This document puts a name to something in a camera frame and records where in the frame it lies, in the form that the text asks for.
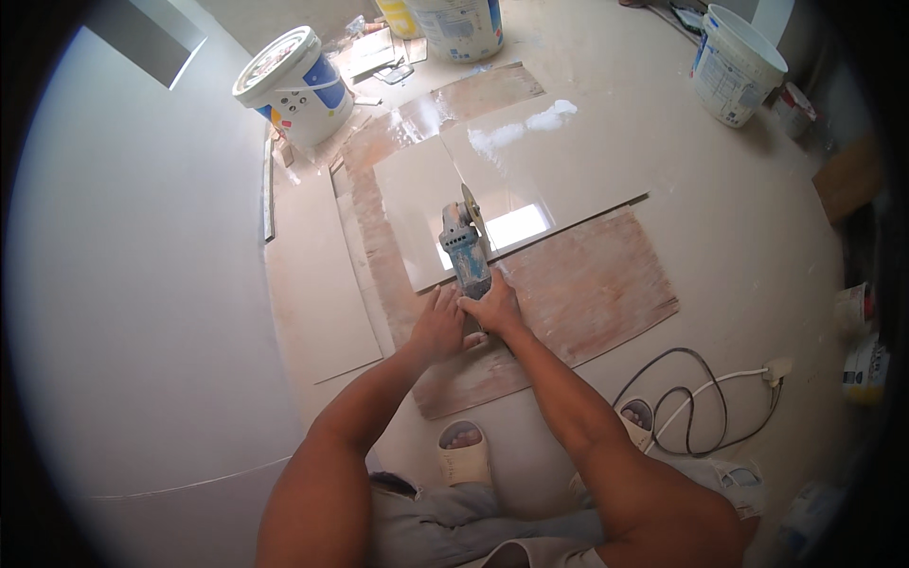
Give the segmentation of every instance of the power socket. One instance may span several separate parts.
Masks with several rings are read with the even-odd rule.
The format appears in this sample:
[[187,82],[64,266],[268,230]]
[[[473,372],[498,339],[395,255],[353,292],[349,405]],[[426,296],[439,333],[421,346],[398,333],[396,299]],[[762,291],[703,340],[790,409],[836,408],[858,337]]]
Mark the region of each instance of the power socket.
[[793,371],[793,358],[779,357],[764,363],[764,367],[767,368],[767,371],[764,371],[761,378],[770,384],[770,388],[776,388],[783,377]]

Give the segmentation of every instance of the black cable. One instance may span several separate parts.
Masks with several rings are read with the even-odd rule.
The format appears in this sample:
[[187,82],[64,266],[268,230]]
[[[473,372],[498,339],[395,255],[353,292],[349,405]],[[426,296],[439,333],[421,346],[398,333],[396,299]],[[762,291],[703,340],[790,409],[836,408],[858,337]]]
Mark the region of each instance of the black cable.
[[[694,395],[692,394],[691,390],[689,390],[687,387],[676,386],[676,387],[673,387],[673,388],[669,389],[668,391],[666,391],[663,394],[663,396],[660,397],[660,400],[657,401],[657,403],[653,409],[653,416],[651,417],[651,422],[653,423],[653,429],[650,432],[650,439],[656,447],[660,448],[660,450],[662,450],[666,453],[669,453],[671,455],[690,455],[690,456],[698,457],[698,458],[707,457],[711,453],[717,452],[724,448],[728,448],[731,445],[735,445],[737,443],[744,442],[748,438],[754,436],[756,433],[763,430],[764,427],[767,425],[767,423],[770,422],[770,417],[774,415],[776,406],[779,404],[780,397],[782,396],[782,393],[783,393],[783,382],[782,381],[780,382],[780,385],[778,388],[774,388],[770,392],[770,413],[767,414],[767,417],[764,418],[764,421],[761,423],[761,425],[758,426],[757,429],[754,430],[753,432],[751,432],[750,434],[748,434],[742,438],[739,438],[738,440],[734,440],[734,441],[728,442],[728,443],[723,443],[723,440],[725,440],[725,437],[729,431],[729,408],[726,406],[726,398],[723,395],[723,389],[720,387],[720,384],[717,382],[713,371],[710,370],[710,366],[707,364],[707,361],[705,361],[704,358],[697,351],[695,351],[694,349],[689,349],[687,347],[673,347],[672,349],[667,349],[666,351],[662,352],[661,354],[659,354],[656,357],[654,357],[653,359],[651,359],[637,373],[634,374],[634,376],[631,378],[631,380],[629,380],[627,383],[625,383],[625,386],[622,387],[622,390],[619,391],[619,394],[615,397],[615,400],[613,400],[613,408],[615,408],[615,406],[618,404],[619,399],[622,398],[622,395],[625,393],[625,391],[628,390],[628,387],[630,387],[634,383],[634,381],[636,381],[638,379],[638,377],[640,377],[644,373],[644,371],[646,371],[654,363],[656,363],[657,361],[659,361],[660,359],[666,357],[668,354],[671,354],[671,353],[684,353],[684,354],[691,355],[694,359],[697,360],[698,363],[701,364],[701,366],[704,368],[704,371],[707,373],[707,375],[710,376],[710,380],[713,382],[714,387],[716,387],[716,391],[720,395],[720,402],[723,405],[723,434],[720,436],[720,439],[716,442],[716,445],[714,445],[714,447],[712,447],[711,449],[709,449],[705,452],[692,452],[691,427],[692,427],[692,423],[694,422]],[[691,402],[691,411],[689,411],[689,413],[688,413],[688,425],[685,428],[685,437],[684,437],[685,451],[684,452],[673,452],[672,450],[668,450],[665,447],[663,447],[663,445],[660,444],[660,441],[656,438],[656,414],[659,411],[660,406],[663,404],[663,401],[666,399],[666,397],[669,396],[670,394],[678,392],[678,391],[685,392],[688,395],[688,400]]]

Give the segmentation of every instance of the floor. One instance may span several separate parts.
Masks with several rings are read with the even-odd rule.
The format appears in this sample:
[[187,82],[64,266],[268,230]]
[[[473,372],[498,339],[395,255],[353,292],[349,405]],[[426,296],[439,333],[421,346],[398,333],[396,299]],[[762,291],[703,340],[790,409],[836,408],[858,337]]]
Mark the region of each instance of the floor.
[[[680,312],[575,370],[611,400],[641,366],[674,346],[698,351],[717,375],[794,358],[773,420],[754,438],[715,456],[759,467],[770,498],[745,565],[778,564],[787,554],[776,530],[789,503],[811,480],[842,481],[865,418],[841,395],[845,346],[835,336],[831,306],[843,264],[811,184],[820,161],[786,138],[766,109],[740,130],[703,111],[687,79],[695,46],[651,12],[604,0],[582,0],[570,9],[541,0],[504,0],[501,6],[506,46],[487,65],[520,60],[549,92],[598,93],[604,105],[650,111],[629,144],[640,146],[641,160],[654,161],[651,179],[660,183],[647,187],[649,197],[633,210],[673,283]],[[430,60],[418,64],[403,85],[369,79],[355,90],[382,96],[383,107],[372,111],[382,113],[472,72],[481,71]],[[678,151],[667,153],[667,145]],[[652,147],[662,149],[656,152],[659,160]],[[275,189],[279,237],[266,247],[266,261],[269,248],[280,245],[280,223],[293,222],[294,216],[280,210],[280,191],[289,187],[281,169],[275,168],[276,187],[283,187]],[[365,265],[343,168],[334,181],[358,283],[387,356],[394,347]],[[272,287],[273,295],[292,293]],[[305,425],[363,370],[320,384],[295,381]],[[292,381],[297,376],[292,368],[288,374]],[[672,386],[695,388],[704,381],[693,360],[671,355],[629,394],[653,404]],[[768,390],[760,379],[725,382],[724,392],[731,408],[730,439],[763,421]],[[695,449],[714,443],[722,425],[717,396],[704,393],[697,402]],[[534,517],[572,507],[567,485],[574,468],[529,389],[449,418],[468,416],[487,432],[496,489],[508,511]],[[663,439],[670,447],[682,447],[680,418]],[[419,483],[439,484],[434,445],[446,424],[446,419],[425,421],[406,398],[376,444],[382,466]],[[658,451],[651,455],[665,459]]]

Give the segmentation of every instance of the grinder cutting disc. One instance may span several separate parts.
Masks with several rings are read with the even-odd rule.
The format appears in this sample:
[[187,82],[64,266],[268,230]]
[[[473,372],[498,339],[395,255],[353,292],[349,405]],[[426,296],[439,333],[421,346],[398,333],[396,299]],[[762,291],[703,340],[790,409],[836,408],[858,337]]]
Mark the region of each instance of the grinder cutting disc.
[[476,204],[474,194],[470,193],[467,184],[464,182],[461,183],[461,195],[464,196],[464,205],[467,207],[467,213],[470,214],[470,218],[474,222],[474,225],[476,225],[476,228],[480,230],[480,240],[486,242],[486,251],[491,251],[492,241],[489,239],[489,233],[486,232],[486,225],[483,223],[483,217],[480,215],[480,205]]

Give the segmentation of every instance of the hand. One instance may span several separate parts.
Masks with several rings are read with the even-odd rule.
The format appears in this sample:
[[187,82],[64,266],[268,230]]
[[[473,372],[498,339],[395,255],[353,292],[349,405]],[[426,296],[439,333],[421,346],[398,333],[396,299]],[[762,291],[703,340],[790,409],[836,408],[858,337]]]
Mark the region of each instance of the hand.
[[521,307],[517,304],[517,294],[508,285],[498,268],[491,269],[493,285],[489,292],[479,300],[458,298],[457,304],[462,310],[476,318],[486,331],[499,337],[505,337],[515,331],[526,329],[521,320]]
[[464,337],[464,312],[458,309],[456,285],[442,294],[439,286],[426,295],[426,307],[410,333],[410,344],[428,364],[441,363],[486,340],[486,334]]

